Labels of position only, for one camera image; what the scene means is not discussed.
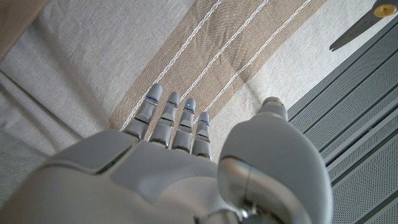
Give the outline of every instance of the white stitched line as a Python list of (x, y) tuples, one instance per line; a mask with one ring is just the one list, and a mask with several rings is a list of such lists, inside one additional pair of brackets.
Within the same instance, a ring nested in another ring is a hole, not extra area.
[[(174, 62), (179, 58), (179, 56), (181, 55), (181, 53), (187, 48), (187, 45), (191, 42), (191, 40), (193, 39), (193, 37), (198, 33), (198, 31), (200, 30), (200, 28), (204, 25), (204, 23), (210, 18), (211, 14), (218, 8), (218, 6), (223, 2), (223, 0), (217, 0), (216, 3), (214, 3), (214, 5), (211, 7), (210, 11), (208, 11), (206, 13), (206, 15), (204, 16), (204, 18), (198, 23), (198, 25), (196, 26), (196, 28), (194, 28), (194, 30), (192, 31), (191, 35), (189, 35), (189, 37), (186, 39), (185, 43), (181, 46), (180, 50), (175, 53), (174, 58), (172, 58), (169, 62), (168, 65), (166, 65), (166, 67), (164, 67), (163, 71), (159, 74), (159, 76), (155, 79), (155, 81), (153, 82), (153, 84), (158, 83), (163, 76), (167, 73), (167, 71), (170, 69), (170, 67), (174, 64)], [(143, 94), (143, 96), (141, 97), (141, 99), (137, 102), (137, 105), (132, 109), (131, 113), (129, 114), (129, 116), (127, 117), (127, 120), (123, 123), (122, 128), (120, 129), (120, 131), (122, 131), (127, 124), (130, 122), (130, 120), (132, 119), (132, 117), (134, 116), (134, 113), (137, 111), (138, 107), (141, 105), (141, 103), (144, 101), (145, 96), (148, 94), (149, 90), (150, 90), (151, 86), (148, 88), (148, 90)]]
[(232, 41), (234, 41), (234, 39), (242, 32), (242, 30), (255, 18), (256, 14), (267, 4), (267, 2), (268, 2), (268, 0), (264, 0), (259, 5), (259, 7), (257, 7), (257, 9), (250, 15), (250, 17), (248, 19), (246, 19), (246, 21), (244, 21), (243, 25), (234, 33), (234, 35), (232, 35), (231, 38), (229, 38), (229, 40), (227, 42), (225, 42), (224, 46), (218, 50), (217, 54), (214, 55), (214, 57), (210, 60), (210, 62), (207, 64), (206, 68), (203, 69), (203, 71), (198, 76), (198, 78), (192, 83), (191, 87), (188, 88), (185, 91), (185, 93), (181, 96), (180, 103), (192, 91), (193, 87), (195, 87), (198, 84), (198, 82), (203, 78), (203, 76), (209, 70), (209, 68), (214, 63), (214, 61), (217, 60), (217, 58), (232, 43)]
[[(255, 59), (259, 56), (259, 54), (267, 47), (267, 45), (273, 40), (273, 38), (285, 27), (287, 24), (291, 22), (291, 20), (310, 2), (311, 0), (306, 0), (296, 11), (277, 29), (275, 32), (268, 38), (268, 40), (259, 48), (259, 50), (253, 55), (253, 57), (245, 64), (239, 71), (237, 71), (231, 79), (229, 79), (228, 83), (224, 86), (223, 89), (217, 94), (214, 100), (206, 107), (204, 111), (208, 111), (211, 106), (220, 98), (220, 96), (226, 91), (226, 89), (230, 86), (230, 84), (234, 81), (234, 79), (242, 73), (247, 67), (255, 61)], [(199, 117), (193, 122), (196, 124), (198, 122)]]

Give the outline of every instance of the perforated metal surface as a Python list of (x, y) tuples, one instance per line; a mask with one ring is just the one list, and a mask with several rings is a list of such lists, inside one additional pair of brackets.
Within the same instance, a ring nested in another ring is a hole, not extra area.
[(326, 90), (322, 91), (291, 123), (301, 132), (305, 132), (316, 123), (329, 109), (339, 103), (345, 95), (395, 53), (398, 49), (397, 36), (398, 26), (395, 26)]
[(366, 153), (372, 150), (377, 144), (382, 142), (386, 137), (388, 137), (388, 135), (393, 133), (396, 129), (398, 129), (398, 116), (396, 116), (394, 119), (388, 122), (376, 134), (372, 135), (361, 146), (356, 148), (351, 154), (346, 156), (343, 161), (341, 161), (337, 166), (335, 166), (331, 171), (329, 171), (330, 180), (334, 181), (339, 175), (341, 175), (348, 168), (354, 165), (355, 162), (357, 162)]
[(375, 42), (380, 40), (386, 32), (396, 26), (398, 17), (388, 23), (380, 32), (373, 36), (369, 41), (367, 41), (362, 47), (360, 47), (355, 53), (349, 56), (343, 63), (341, 63), (337, 68), (335, 68), (327, 77), (325, 77), (320, 83), (318, 83), (314, 88), (312, 88), (308, 93), (306, 93), (301, 99), (298, 100), (292, 107), (287, 111), (289, 120), (297, 115), (307, 104), (309, 104), (314, 98), (318, 96), (331, 82), (333, 82), (337, 77), (339, 77), (353, 62), (355, 62), (360, 56), (367, 52)]
[(398, 189), (398, 136), (333, 187), (333, 223), (354, 223)]
[(328, 164), (333, 223), (398, 223), (397, 37), (398, 17), (288, 110)]
[(380, 101), (375, 107), (368, 111), (361, 119), (355, 122), (351, 127), (347, 129), (342, 135), (340, 135), (336, 140), (334, 140), (326, 149), (322, 150), (322, 158), (326, 158), (331, 152), (333, 152), (338, 146), (341, 145), (345, 140), (347, 140), (352, 134), (359, 130), (363, 125), (365, 125), (370, 119), (372, 119), (378, 112), (380, 112), (384, 107), (386, 107), (392, 100), (398, 98), (398, 88), (393, 90), (388, 94), (382, 101)]
[(398, 54), (395, 54), (309, 129), (306, 137), (320, 149), (356, 118), (362, 116), (363, 112), (398, 83), (398, 68), (394, 66), (397, 64)]
[(393, 200), (385, 209), (372, 217), (366, 224), (393, 224), (398, 223), (398, 199)]

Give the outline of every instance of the scissors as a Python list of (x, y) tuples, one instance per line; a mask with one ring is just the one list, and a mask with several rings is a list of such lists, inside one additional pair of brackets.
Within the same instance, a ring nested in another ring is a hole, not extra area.
[(382, 18), (393, 15), (397, 11), (397, 6), (398, 0), (377, 0), (373, 4), (372, 9), (332, 43), (329, 49), (333, 52), (346, 45), (379, 22)]

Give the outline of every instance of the robot finger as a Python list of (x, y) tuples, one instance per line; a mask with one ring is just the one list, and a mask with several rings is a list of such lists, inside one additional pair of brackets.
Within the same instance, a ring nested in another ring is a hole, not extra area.
[(147, 132), (148, 125), (155, 113), (157, 103), (162, 96), (162, 85), (156, 83), (153, 84), (148, 95), (142, 102), (136, 117), (126, 126), (123, 132), (131, 134), (139, 139), (143, 139)]
[(180, 124), (175, 133), (172, 149), (181, 149), (187, 153), (191, 150), (193, 113), (195, 111), (195, 100), (187, 99), (182, 111)]
[(197, 133), (192, 146), (192, 154), (202, 156), (211, 160), (209, 139), (209, 114), (204, 111), (200, 113)]
[(177, 92), (170, 94), (162, 115), (156, 124), (154, 132), (150, 136), (150, 142), (160, 143), (165, 148), (169, 147), (179, 100), (180, 95)]

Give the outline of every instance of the scissor blade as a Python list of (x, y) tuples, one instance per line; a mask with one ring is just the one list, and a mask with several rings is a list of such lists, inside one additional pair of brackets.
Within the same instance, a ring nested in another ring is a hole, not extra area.
[(363, 32), (367, 31), (374, 24), (379, 22), (382, 18), (378, 18), (373, 14), (371, 9), (362, 18), (360, 18), (356, 23), (351, 26), (341, 37), (339, 37), (334, 43), (330, 45), (330, 50), (335, 51), (340, 47), (346, 45), (348, 42), (355, 39), (357, 36), (361, 35)]

